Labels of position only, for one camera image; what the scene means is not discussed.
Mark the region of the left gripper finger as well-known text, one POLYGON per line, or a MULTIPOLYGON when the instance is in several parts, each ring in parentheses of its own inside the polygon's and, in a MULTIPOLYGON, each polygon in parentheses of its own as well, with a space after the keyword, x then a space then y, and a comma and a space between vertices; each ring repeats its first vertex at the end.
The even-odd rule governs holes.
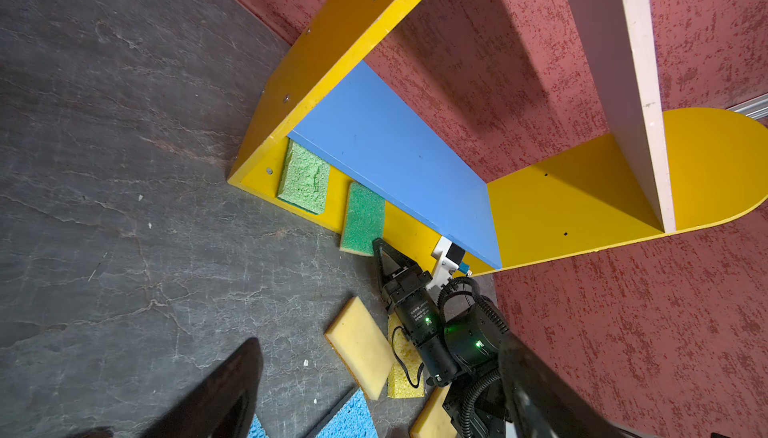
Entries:
POLYGON ((245 437, 255 416, 263 356, 257 338, 246 339, 144 437, 245 437))

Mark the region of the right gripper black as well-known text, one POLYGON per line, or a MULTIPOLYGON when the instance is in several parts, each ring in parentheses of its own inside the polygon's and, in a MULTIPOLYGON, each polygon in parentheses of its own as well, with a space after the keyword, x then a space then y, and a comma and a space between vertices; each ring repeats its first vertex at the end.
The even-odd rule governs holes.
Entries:
POLYGON ((382 238, 372 242, 379 285, 387 312, 395 314, 416 348, 434 385, 448 386, 459 374, 444 340, 444 321, 426 285, 431 275, 382 238))

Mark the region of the tan sponge green scrub back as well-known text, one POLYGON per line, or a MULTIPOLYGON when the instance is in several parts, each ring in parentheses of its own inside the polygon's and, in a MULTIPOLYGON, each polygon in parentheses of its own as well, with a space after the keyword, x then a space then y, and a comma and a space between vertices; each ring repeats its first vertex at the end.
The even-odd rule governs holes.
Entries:
POLYGON ((340 250, 360 256, 373 256, 373 241, 383 233, 386 201, 360 183, 349 187, 340 250))

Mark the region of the green cellulose sponge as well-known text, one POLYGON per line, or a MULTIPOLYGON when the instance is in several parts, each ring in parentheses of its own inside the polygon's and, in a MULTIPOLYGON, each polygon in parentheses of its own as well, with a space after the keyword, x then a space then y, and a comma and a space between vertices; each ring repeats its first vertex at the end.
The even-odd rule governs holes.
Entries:
POLYGON ((313 215, 325 212, 330 165, 299 143, 290 140, 277 198, 313 215))

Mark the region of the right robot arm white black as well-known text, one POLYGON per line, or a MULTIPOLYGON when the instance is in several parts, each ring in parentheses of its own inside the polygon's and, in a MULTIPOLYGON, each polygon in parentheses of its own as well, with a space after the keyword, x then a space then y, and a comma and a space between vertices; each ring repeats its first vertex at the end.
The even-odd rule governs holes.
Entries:
POLYGON ((386 309, 422 360, 409 382, 446 391, 459 436, 640 436, 601 416, 510 331, 463 248, 440 239, 428 272, 381 238, 372 247, 386 309))

